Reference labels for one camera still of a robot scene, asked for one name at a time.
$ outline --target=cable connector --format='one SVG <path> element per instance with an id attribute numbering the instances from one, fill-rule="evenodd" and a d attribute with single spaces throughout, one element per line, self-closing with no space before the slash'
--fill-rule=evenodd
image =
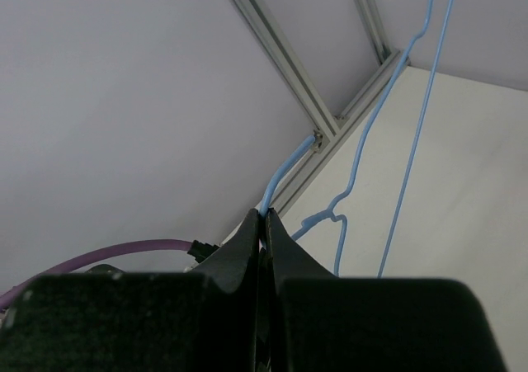
<path id="1" fill-rule="evenodd" d="M 194 240 L 187 254 L 193 256 L 198 263 L 202 263 L 218 249 L 219 246 L 216 244 L 200 243 L 198 240 Z"/>

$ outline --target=white panel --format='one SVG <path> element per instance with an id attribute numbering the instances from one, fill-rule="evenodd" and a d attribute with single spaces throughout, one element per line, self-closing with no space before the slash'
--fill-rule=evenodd
<path id="1" fill-rule="evenodd" d="M 321 97 L 340 113 L 377 69 L 354 0 L 265 0 Z"/>
<path id="2" fill-rule="evenodd" d="M 403 49 L 422 27 L 427 0 L 376 0 L 392 44 Z M 411 54 L 430 68 L 447 0 L 435 0 L 431 29 Z M 455 0 L 440 71 L 528 90 L 528 0 Z"/>
<path id="3" fill-rule="evenodd" d="M 0 25 L 0 291 L 112 243 L 222 240 L 310 132 L 229 0 L 0 0 Z"/>
<path id="4" fill-rule="evenodd" d="M 413 142 L 428 72 L 400 76 L 367 139 L 356 186 L 336 208 L 349 219 L 342 275 L 377 274 Z M 528 370 L 528 93 L 438 75 L 385 269 L 440 276 L 480 298 L 511 370 Z M 350 175 L 358 128 L 284 217 L 328 205 Z M 332 271 L 339 224 L 299 243 Z"/>

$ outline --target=blue wire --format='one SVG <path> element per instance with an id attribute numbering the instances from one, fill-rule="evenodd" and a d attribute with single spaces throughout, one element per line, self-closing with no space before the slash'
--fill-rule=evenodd
<path id="1" fill-rule="evenodd" d="M 273 174 L 270 183 L 267 184 L 264 196 L 262 197 L 261 208 L 258 210 L 258 213 L 262 217 L 266 216 L 266 213 L 270 207 L 271 197 L 273 196 L 273 193 L 279 185 L 279 182 L 281 181 L 282 177 L 297 163 L 299 159 L 303 157 L 305 153 L 309 151 L 310 147 L 314 142 L 315 136 L 308 136 L 303 141 L 303 143 L 299 147 L 297 147 L 297 149 L 290 155 L 290 157 L 280 165 L 275 174 Z"/>
<path id="2" fill-rule="evenodd" d="M 354 184 L 356 182 L 357 169 L 359 167 L 359 163 L 360 163 L 360 160 L 361 160 L 361 154 L 363 152 L 363 148 L 365 146 L 365 141 L 366 141 L 366 138 L 367 138 L 367 136 L 369 134 L 370 128 L 374 124 L 374 121 L 375 121 L 376 117 L 378 116 L 378 114 L 380 113 L 380 110 L 381 110 L 383 104 L 387 100 L 387 97 L 389 96 L 389 93 L 390 93 L 391 89 L 393 88 L 394 83 L 396 82 L 396 79 L 398 78 L 398 75 L 402 71 L 402 68 L 403 68 L 403 66 L 405 64 L 405 61 L 407 60 L 407 57 L 409 56 L 409 53 L 411 52 L 411 49 L 413 48 L 413 46 L 416 43 L 416 41 L 419 40 L 420 38 L 422 38 L 425 35 L 425 33 L 427 31 L 427 28 L 429 27 L 429 21 L 430 21 L 430 18 L 431 18 L 433 1 L 434 0 L 429 0 L 429 3 L 427 4 L 427 13 L 426 13 L 426 18 L 425 18 L 424 23 L 423 23 L 422 30 L 420 32 L 418 32 L 411 39 L 411 41 L 409 42 L 408 47 L 404 50 L 404 52 L 402 54 L 402 57 L 399 60 L 398 65 L 397 65 L 396 69 L 393 72 L 393 75 L 391 76 L 391 78 L 389 80 L 389 83 L 387 84 L 387 87 L 384 89 L 384 91 L 383 91 L 383 93 L 381 95 L 381 98 L 379 99 L 375 109 L 372 111 L 372 115 L 370 115 L 369 119 L 367 120 L 367 122 L 365 124 L 365 128 L 363 129 L 363 132 L 361 133 L 360 141 L 359 141 L 359 143 L 357 145 L 356 156 L 354 157 L 354 162 L 352 164 L 352 169 L 351 169 L 351 176 L 350 176 L 350 179 L 348 181 L 348 185 L 346 186 L 346 189 L 341 194 L 339 194 L 336 197 L 334 197 L 325 210 L 319 211 L 318 213 L 310 215 L 308 218 L 304 219 L 302 221 L 302 223 L 301 223 L 301 228 L 291 236 L 296 241 L 301 236 L 303 236 L 305 233 L 307 233 L 311 228 L 313 228 L 315 225 L 317 225 L 319 222 L 321 222 L 321 221 L 323 221 L 325 219 L 331 219 L 334 222 L 337 222 L 338 220 L 341 220 L 342 221 L 342 229 L 341 229 L 341 234 L 340 234 L 340 237 L 339 237 L 339 242 L 338 242 L 338 245 L 337 245 L 336 260 L 334 262 L 334 274 L 336 274 L 336 275 L 339 272 L 339 263 L 340 263 L 340 260 L 341 260 L 342 249 L 343 249 L 343 246 L 344 246 L 344 243 L 345 243 L 345 237 L 346 237 L 346 234 L 347 234 L 347 222 L 346 222 L 346 219 L 345 220 L 339 219 L 334 214 L 333 210 L 336 207 L 337 203 L 339 203 L 341 200 L 343 200 L 347 196 L 349 196 L 351 191 L 352 191 L 352 187 L 354 186 Z M 450 0 L 450 4 L 449 4 L 448 9 L 447 9 L 448 12 L 446 13 L 446 19 L 445 19 L 444 27 L 442 28 L 441 42 L 444 39 L 444 34 L 445 34 L 445 31 L 446 31 L 446 26 L 447 26 L 447 20 L 449 19 L 449 13 L 450 13 L 452 2 L 453 2 L 453 0 Z M 437 61 L 438 61 L 438 56 L 439 56 L 439 52 L 437 52 L 437 54 L 436 54 L 435 66 L 433 68 L 433 72 L 432 73 L 434 73 L 434 71 L 436 71 L 436 65 L 437 65 Z M 430 78 L 430 86 L 432 86 L 432 80 L 433 79 L 434 79 L 434 77 Z M 385 247 L 385 251 L 386 251 L 385 254 L 387 254 L 388 251 L 389 251 L 389 248 Z"/>
<path id="3" fill-rule="evenodd" d="M 411 168 L 413 167 L 414 155 L 416 154 L 418 140 L 420 139 L 420 133 L 422 132 L 423 120 L 425 119 L 425 116 L 426 116 L 427 105 L 429 104 L 429 96 L 431 95 L 432 84 L 435 81 L 436 67 L 438 66 L 438 60 L 440 58 L 442 45 L 444 43 L 444 37 L 446 36 L 446 29 L 447 29 L 447 24 L 449 23 L 449 16 L 451 14 L 451 7 L 453 6 L 453 1 L 454 0 L 449 0 L 449 3 L 447 4 L 447 10 L 445 11 L 444 24 L 442 26 L 440 38 L 438 40 L 438 46 L 436 47 L 435 61 L 433 62 L 433 65 L 431 68 L 431 74 L 429 75 L 429 82 L 427 83 L 426 94 L 423 98 L 422 110 L 420 111 L 420 119 L 418 120 L 416 133 L 414 135 L 414 140 L 412 142 L 411 153 L 409 154 L 407 168 L 405 169 L 405 176 L 403 176 L 402 187 L 399 192 L 398 203 L 396 204 L 396 210 L 394 211 L 393 222 L 390 225 L 389 237 L 387 238 L 387 243 L 385 244 L 383 257 L 381 258 L 381 264 L 379 265 L 378 278 L 380 278 L 383 275 L 383 270 L 385 268 L 387 256 L 389 255 L 390 244 L 393 241 L 394 230 L 396 229 L 396 223 L 398 222 L 399 211 L 402 208 L 403 196 L 405 195 L 405 190 L 407 189 L 409 175 L 411 173 Z"/>

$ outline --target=aluminum frame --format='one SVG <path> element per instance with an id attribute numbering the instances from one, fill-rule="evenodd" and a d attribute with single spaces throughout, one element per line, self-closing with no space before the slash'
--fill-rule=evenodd
<path id="1" fill-rule="evenodd" d="M 333 139 L 339 124 L 263 0 L 232 0 L 299 100 L 315 128 Z"/>
<path id="2" fill-rule="evenodd" d="M 264 1 L 232 1 L 298 98 L 315 129 L 323 135 L 320 148 L 307 153 L 290 170 L 271 200 L 277 213 L 284 215 L 374 107 L 398 65 L 401 52 L 391 48 L 375 0 L 355 0 L 380 66 L 335 118 Z"/>
<path id="3" fill-rule="evenodd" d="M 320 153 L 307 153 L 288 173 L 276 190 L 271 205 L 282 216 L 297 201 L 299 196 L 321 172 L 336 151 L 347 141 L 348 137 L 374 108 L 378 97 L 398 66 L 401 52 L 392 53 L 378 68 L 369 82 L 361 89 L 357 97 L 347 107 L 347 117 L 336 137 L 322 148 Z"/>
<path id="4" fill-rule="evenodd" d="M 392 53 L 392 49 L 381 21 L 375 0 L 354 0 L 363 27 L 370 39 L 378 62 L 382 64 Z"/>

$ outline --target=purple cable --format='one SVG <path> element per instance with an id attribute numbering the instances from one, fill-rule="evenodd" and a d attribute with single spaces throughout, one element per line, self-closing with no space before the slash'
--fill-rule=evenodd
<path id="1" fill-rule="evenodd" d="M 30 284 L 34 279 L 40 275 L 58 275 L 61 273 L 69 273 L 81 267 L 91 265 L 108 258 L 118 257 L 119 255 L 134 254 L 136 252 L 156 251 L 156 250 L 178 250 L 189 251 L 191 242 L 185 240 L 141 240 L 138 242 L 116 244 L 115 246 L 104 247 L 96 251 L 82 254 L 78 257 L 59 263 L 57 266 L 49 268 L 38 275 L 34 275 L 30 279 L 24 281 L 22 284 L 11 288 L 8 292 L 0 296 L 0 311 L 8 308 L 12 301 Z"/>

